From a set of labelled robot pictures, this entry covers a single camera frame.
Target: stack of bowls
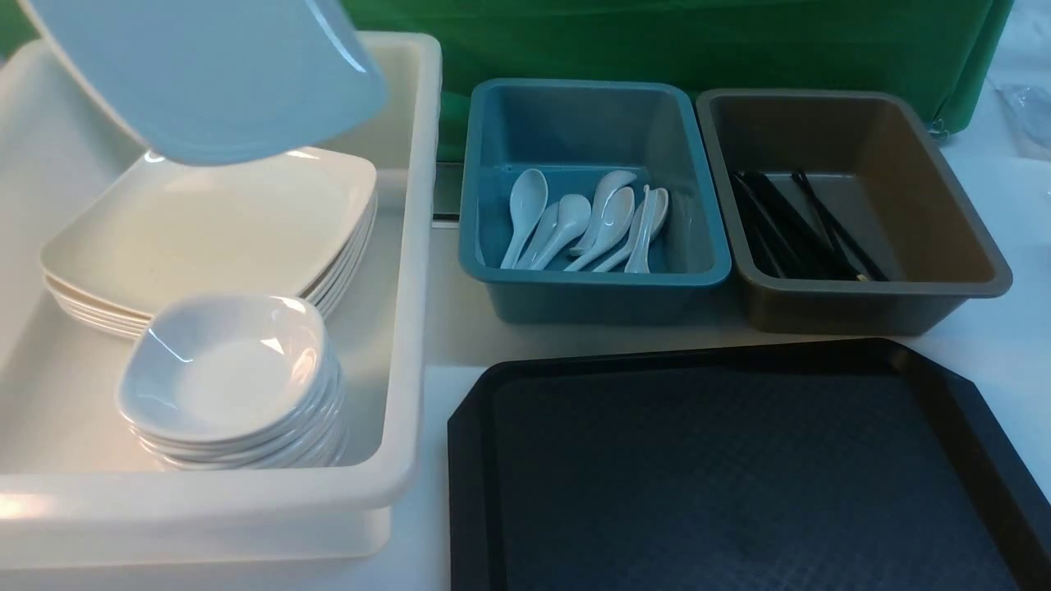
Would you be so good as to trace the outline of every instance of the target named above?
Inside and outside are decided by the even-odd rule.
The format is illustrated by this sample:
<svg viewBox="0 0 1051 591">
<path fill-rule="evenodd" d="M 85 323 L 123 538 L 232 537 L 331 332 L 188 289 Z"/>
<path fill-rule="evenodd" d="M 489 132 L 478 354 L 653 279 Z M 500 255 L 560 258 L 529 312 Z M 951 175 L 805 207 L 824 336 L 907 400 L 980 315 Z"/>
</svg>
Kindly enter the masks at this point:
<svg viewBox="0 0 1051 591">
<path fill-rule="evenodd" d="M 184 300 L 153 319 L 117 406 L 166 470 L 306 468 L 343 458 L 345 390 L 316 308 L 224 293 Z"/>
</svg>

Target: table surface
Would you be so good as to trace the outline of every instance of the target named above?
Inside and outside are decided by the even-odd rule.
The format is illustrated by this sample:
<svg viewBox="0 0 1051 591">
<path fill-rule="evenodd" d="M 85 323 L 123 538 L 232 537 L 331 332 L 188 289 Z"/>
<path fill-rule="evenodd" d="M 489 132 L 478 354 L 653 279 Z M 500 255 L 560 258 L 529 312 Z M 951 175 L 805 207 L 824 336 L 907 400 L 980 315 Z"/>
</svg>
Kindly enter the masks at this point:
<svg viewBox="0 0 1051 591">
<path fill-rule="evenodd" d="M 1051 70 L 1031 77 L 1051 87 Z M 978 386 L 1051 496 L 1051 435 L 1046 429 L 1051 396 L 1045 387 L 1051 366 L 1051 156 L 1040 155 L 1013 131 L 988 85 L 971 126 L 943 146 L 943 152 L 1004 250 L 1015 282 L 1004 298 L 969 302 L 928 334 L 902 342 Z M 807 339 L 756 332 L 728 291 L 716 299 L 702 325 L 689 328 L 509 326 L 494 315 L 485 288 L 460 270 L 455 225 L 436 223 L 432 232 L 420 463 L 414 484 L 394 506 L 391 541 L 378 554 L 352 561 L 16 571 L 0 573 L 0 588 L 448 589 L 446 421 L 485 368 L 517 359 Z"/>
</svg>

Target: green cloth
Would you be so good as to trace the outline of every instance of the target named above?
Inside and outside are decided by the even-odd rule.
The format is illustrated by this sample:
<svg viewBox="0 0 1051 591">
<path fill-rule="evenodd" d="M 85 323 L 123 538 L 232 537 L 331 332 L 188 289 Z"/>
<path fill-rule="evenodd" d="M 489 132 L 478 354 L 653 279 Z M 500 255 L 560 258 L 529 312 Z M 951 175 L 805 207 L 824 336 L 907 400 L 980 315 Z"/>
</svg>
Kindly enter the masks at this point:
<svg viewBox="0 0 1051 591">
<path fill-rule="evenodd" d="M 441 42 L 439 160 L 462 159 L 472 88 L 498 77 L 892 93 L 955 133 L 1012 0 L 342 0 L 362 29 Z M 0 0 L 0 52 L 33 32 Z"/>
</svg>

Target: chopsticks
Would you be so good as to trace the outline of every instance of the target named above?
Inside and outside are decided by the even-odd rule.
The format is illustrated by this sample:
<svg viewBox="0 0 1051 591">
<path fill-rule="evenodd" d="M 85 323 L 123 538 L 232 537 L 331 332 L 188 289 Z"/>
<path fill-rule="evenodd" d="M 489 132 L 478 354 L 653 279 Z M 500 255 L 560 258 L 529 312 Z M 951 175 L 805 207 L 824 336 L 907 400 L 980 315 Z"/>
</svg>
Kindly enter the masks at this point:
<svg viewBox="0 0 1051 591">
<path fill-rule="evenodd" d="M 817 213 L 821 236 L 765 175 L 731 172 L 749 250 L 764 273 L 784 279 L 887 281 L 886 274 L 818 198 L 802 170 L 792 181 Z M 843 245 L 861 262 L 858 269 Z"/>
</svg>

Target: white spoon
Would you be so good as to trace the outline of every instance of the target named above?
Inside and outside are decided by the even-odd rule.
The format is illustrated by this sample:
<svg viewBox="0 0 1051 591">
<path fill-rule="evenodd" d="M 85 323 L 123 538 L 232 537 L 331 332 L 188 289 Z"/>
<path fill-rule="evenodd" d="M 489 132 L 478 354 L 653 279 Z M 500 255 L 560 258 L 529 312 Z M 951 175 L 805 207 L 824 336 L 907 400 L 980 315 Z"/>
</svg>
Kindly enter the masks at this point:
<svg viewBox="0 0 1051 591">
<path fill-rule="evenodd" d="M 650 239 L 657 222 L 660 200 L 657 198 L 656 190 L 650 190 L 650 185 L 646 185 L 645 190 L 646 196 L 642 200 L 642 220 L 639 222 L 639 236 L 635 237 L 632 254 L 627 258 L 627 264 L 624 265 L 625 273 L 650 272 Z"/>
<path fill-rule="evenodd" d="M 592 200 L 592 217 L 588 223 L 588 231 L 584 232 L 584 237 L 580 239 L 580 242 L 576 246 L 570 248 L 570 254 L 579 257 L 595 245 L 595 239 L 598 238 L 598 227 L 602 225 L 602 216 L 605 213 L 610 199 L 613 198 L 614 193 L 637 178 L 638 175 L 628 172 L 627 170 L 614 170 L 602 177 L 602 180 L 598 182 L 598 186 L 595 187 L 595 198 Z"/>
<path fill-rule="evenodd" d="M 522 246 L 526 246 L 529 235 L 533 233 L 533 228 L 548 206 L 548 179 L 543 177 L 543 172 L 530 168 L 519 175 L 511 187 L 510 204 L 514 231 L 508 251 L 503 254 L 503 262 L 500 263 L 501 269 L 510 269 L 518 262 Z"/>
<path fill-rule="evenodd" d="M 536 261 L 536 256 L 540 253 L 540 249 L 548 244 L 551 237 L 555 236 L 555 226 L 558 225 L 558 204 L 552 203 L 543 210 L 543 216 L 540 216 L 540 221 L 536 224 L 536 230 L 533 232 L 533 238 L 529 241 L 529 246 L 526 247 L 526 252 L 518 259 L 518 263 L 515 265 L 516 269 L 528 269 L 533 261 Z"/>
<path fill-rule="evenodd" d="M 642 191 L 643 195 L 650 195 L 650 185 L 643 186 Z M 639 240 L 640 222 L 642 222 L 642 207 L 637 207 L 635 209 L 635 216 L 632 217 L 632 227 L 627 230 L 627 242 L 625 242 L 624 245 L 621 246 L 616 252 L 610 254 L 605 261 L 599 263 L 597 267 L 592 269 L 592 272 L 604 273 L 627 260 L 627 257 L 632 254 L 632 249 L 635 248 L 635 243 Z"/>
<path fill-rule="evenodd" d="M 582 195 L 563 197 L 558 202 L 558 226 L 555 228 L 555 233 L 529 268 L 532 270 L 547 268 L 562 248 L 584 233 L 590 219 L 591 203 L 588 203 L 588 198 Z"/>
<path fill-rule="evenodd" d="M 623 187 L 613 193 L 605 206 L 605 211 L 602 212 L 602 222 L 598 227 L 598 236 L 595 237 L 595 245 L 581 254 L 579 259 L 573 261 L 570 266 L 565 267 L 565 270 L 579 271 L 604 254 L 606 250 L 616 246 L 627 233 L 634 213 L 635 190 L 632 187 Z"/>
</svg>

